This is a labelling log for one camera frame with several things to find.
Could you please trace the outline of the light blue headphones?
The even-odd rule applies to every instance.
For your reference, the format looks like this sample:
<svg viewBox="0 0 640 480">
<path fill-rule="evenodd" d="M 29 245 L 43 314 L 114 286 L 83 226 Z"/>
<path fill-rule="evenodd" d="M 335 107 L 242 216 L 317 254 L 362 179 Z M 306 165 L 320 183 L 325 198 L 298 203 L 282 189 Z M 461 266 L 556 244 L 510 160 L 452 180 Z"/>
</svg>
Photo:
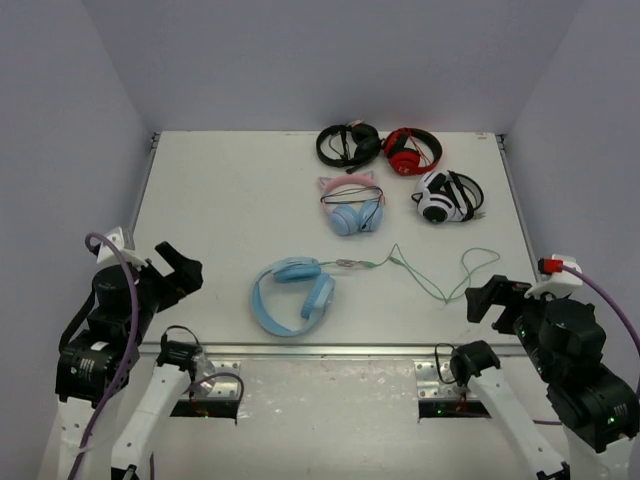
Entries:
<svg viewBox="0 0 640 480">
<path fill-rule="evenodd" d="M 255 278 L 249 296 L 254 319 L 267 333 L 293 338 L 305 335 L 323 319 L 336 281 L 311 257 L 277 261 Z"/>
</svg>

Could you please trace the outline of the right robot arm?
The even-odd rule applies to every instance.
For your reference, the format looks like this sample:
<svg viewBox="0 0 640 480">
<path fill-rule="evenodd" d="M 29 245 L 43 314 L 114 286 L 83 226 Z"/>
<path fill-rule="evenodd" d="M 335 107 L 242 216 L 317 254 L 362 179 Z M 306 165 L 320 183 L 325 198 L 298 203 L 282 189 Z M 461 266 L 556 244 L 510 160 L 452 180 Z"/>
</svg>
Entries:
<svg viewBox="0 0 640 480">
<path fill-rule="evenodd" d="M 595 308 L 503 275 L 465 292 L 467 319 L 480 322 L 503 307 L 493 329 L 514 335 L 540 379 L 567 439 L 563 457 L 538 430 L 508 385 L 500 360 L 484 341 L 456 347 L 455 383 L 475 395 L 524 465 L 527 479 L 626 479 L 639 438 L 639 399 L 602 361 L 606 340 Z"/>
</svg>

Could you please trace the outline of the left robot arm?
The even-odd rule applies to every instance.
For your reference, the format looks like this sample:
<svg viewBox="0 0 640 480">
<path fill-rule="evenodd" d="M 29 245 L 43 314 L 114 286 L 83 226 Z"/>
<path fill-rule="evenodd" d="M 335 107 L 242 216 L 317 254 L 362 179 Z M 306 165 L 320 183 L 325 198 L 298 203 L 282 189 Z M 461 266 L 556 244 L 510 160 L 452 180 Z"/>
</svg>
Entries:
<svg viewBox="0 0 640 480">
<path fill-rule="evenodd" d="M 63 331 L 55 394 L 60 416 L 60 479 L 152 479 L 154 448 L 179 398 L 196 379 L 198 341 L 163 335 L 149 384 L 124 429 L 116 417 L 154 316 L 203 285 L 201 262 L 167 242 L 156 252 L 171 267 L 160 273 L 116 233 L 90 233 L 96 257 L 90 294 Z"/>
</svg>

